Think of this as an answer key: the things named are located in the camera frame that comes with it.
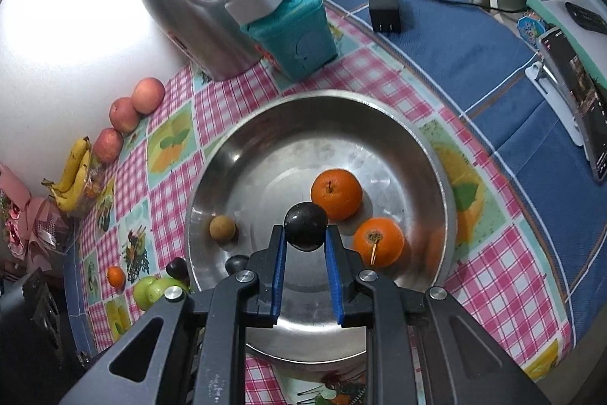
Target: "dark round fruit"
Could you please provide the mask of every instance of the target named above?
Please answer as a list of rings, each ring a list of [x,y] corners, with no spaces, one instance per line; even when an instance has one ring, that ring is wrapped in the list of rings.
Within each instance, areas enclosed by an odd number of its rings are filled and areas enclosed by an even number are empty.
[[[295,249],[314,251],[325,243],[327,212],[312,202],[298,203],[285,217],[285,239]]]
[[[187,263],[184,258],[176,257],[168,265],[166,265],[166,274],[175,280],[187,280],[189,273],[187,272]]]
[[[238,273],[244,269],[247,269],[247,263],[249,262],[249,257],[244,254],[236,254],[233,255],[230,259],[226,261],[225,268],[228,272],[228,275],[233,275],[234,273]]]

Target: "phone screen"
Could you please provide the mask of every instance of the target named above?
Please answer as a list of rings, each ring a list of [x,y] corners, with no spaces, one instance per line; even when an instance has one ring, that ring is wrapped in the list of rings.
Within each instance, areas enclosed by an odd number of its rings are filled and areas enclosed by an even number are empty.
[[[576,102],[588,130],[597,172],[601,177],[607,170],[607,109],[603,97],[563,32],[556,31],[542,39],[541,43],[550,52]]]

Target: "bolt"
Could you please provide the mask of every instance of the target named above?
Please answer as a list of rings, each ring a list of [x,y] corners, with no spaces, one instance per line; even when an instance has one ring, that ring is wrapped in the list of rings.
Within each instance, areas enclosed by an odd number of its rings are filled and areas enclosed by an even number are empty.
[[[238,280],[241,284],[252,282],[254,279],[255,273],[250,269],[244,269],[236,274],[236,280]]]
[[[178,302],[178,301],[181,301],[181,299],[183,299],[183,296],[184,296],[183,289],[176,285],[173,285],[172,287],[169,287],[165,290],[165,297],[168,301]]]
[[[431,287],[430,297],[435,301],[442,301],[447,298],[447,291],[443,287]]]
[[[363,282],[374,282],[377,280],[377,273],[375,273],[372,269],[364,269],[358,274],[358,277]]]

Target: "peach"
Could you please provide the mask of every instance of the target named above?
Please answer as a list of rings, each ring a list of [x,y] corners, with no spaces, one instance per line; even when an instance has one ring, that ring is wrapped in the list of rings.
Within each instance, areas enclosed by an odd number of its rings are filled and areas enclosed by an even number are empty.
[[[147,77],[137,83],[131,99],[137,112],[148,115],[156,110],[165,97],[165,86],[154,77]]]
[[[99,138],[93,144],[93,153],[101,163],[110,164],[120,155],[124,138],[113,127],[108,127],[99,133]]]
[[[110,107],[110,122],[121,133],[132,133],[139,125],[139,114],[133,107],[131,97],[122,97]]]

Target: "metal bowl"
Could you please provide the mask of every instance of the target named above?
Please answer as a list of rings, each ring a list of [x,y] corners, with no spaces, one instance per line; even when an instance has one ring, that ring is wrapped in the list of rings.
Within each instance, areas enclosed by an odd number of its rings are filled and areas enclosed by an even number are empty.
[[[447,175],[414,125],[388,106],[348,91],[316,91],[270,103],[221,140],[192,193],[186,218],[187,261],[200,290],[228,274],[235,254],[268,246],[295,203],[310,200],[322,171],[343,168],[364,190],[354,217],[338,223],[346,247],[370,217],[390,217],[412,247],[383,271],[401,287],[423,291],[440,284],[453,256],[456,213]],[[209,235],[214,215],[236,220],[236,240],[220,246]],[[442,240],[435,273],[424,269],[430,237]],[[323,249],[288,247],[282,306],[273,329],[248,328],[251,353],[310,370],[340,369],[365,352],[365,329],[336,323]]]

